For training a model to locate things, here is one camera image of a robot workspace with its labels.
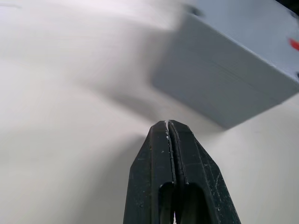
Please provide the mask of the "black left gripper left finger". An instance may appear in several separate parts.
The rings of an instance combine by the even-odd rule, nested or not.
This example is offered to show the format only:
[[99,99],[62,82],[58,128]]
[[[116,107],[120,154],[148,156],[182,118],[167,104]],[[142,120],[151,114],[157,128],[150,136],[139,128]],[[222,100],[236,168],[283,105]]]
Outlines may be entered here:
[[171,224],[176,175],[165,121],[153,125],[134,159],[128,179],[125,224]]

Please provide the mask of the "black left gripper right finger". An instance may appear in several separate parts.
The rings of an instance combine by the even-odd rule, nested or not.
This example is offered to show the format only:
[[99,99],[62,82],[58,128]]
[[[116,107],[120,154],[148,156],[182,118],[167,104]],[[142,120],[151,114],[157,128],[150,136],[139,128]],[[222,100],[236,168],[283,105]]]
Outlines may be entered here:
[[169,120],[177,188],[175,217],[179,224],[239,224],[241,221],[218,165],[190,128]]

